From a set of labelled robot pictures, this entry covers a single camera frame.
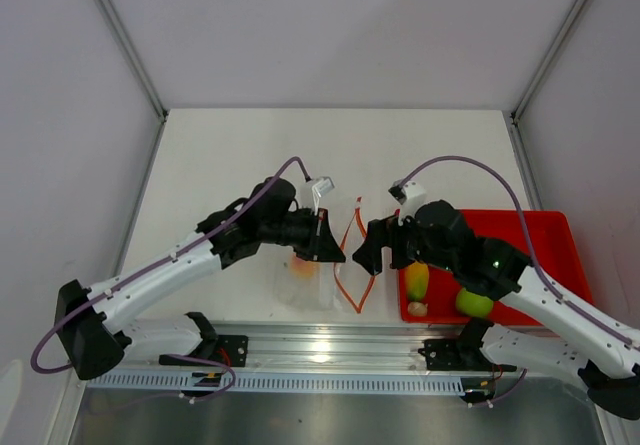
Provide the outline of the green apple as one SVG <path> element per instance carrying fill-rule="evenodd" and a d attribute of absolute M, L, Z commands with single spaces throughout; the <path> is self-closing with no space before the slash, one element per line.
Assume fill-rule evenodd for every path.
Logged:
<path fill-rule="evenodd" d="M 455 299 L 456 310 L 465 316 L 486 318 L 494 308 L 494 302 L 484 296 L 461 289 Z"/>

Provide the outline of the clear orange zip top bag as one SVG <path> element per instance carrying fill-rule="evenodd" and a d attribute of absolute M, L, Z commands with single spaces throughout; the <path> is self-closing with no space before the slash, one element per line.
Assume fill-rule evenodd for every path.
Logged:
<path fill-rule="evenodd" d="M 316 275 L 300 279 L 291 272 L 292 251 L 278 254 L 274 275 L 276 301 L 303 313 L 341 311 L 361 314 L 376 278 L 361 271 L 352 254 L 366 236 L 363 219 L 365 199 L 347 198 L 332 211 L 331 230 L 346 257 L 345 263 L 315 263 Z"/>

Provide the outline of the orange fruit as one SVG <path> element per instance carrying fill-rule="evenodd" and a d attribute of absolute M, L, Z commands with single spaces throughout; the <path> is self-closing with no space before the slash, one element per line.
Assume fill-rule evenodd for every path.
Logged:
<path fill-rule="evenodd" d="M 291 272 L 300 279 L 311 279 L 316 275 L 317 265 L 314 262 L 305 261 L 297 256 L 291 259 Z"/>

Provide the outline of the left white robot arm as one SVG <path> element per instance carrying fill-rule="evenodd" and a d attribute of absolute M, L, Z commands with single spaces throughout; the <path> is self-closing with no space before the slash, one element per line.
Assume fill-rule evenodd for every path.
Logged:
<path fill-rule="evenodd" d="M 209 363 L 218 335 L 200 312 L 176 319 L 147 320 L 141 313 L 181 287 L 255 255 L 261 245 L 289 247 L 310 263 L 343 263 L 322 196 L 328 177 L 301 188 L 270 177 L 199 222 L 163 258 L 90 287 L 73 280 L 57 296 L 55 328 L 71 368 L 81 380 L 104 375 L 123 361 L 162 364 Z"/>

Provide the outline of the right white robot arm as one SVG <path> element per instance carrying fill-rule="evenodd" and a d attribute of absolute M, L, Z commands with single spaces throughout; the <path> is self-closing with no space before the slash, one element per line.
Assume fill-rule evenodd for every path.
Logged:
<path fill-rule="evenodd" d="M 468 368 L 508 365 L 533 370 L 584 391 L 605 411 L 639 417 L 639 332 L 563 287 L 504 240 L 478 236 L 461 211 L 440 200 L 414 214 L 373 220 L 353 260 L 369 274 L 415 262 L 449 272 L 465 290 L 515 309 L 554 333 L 536 337 L 486 319 L 472 318 L 454 344 Z"/>

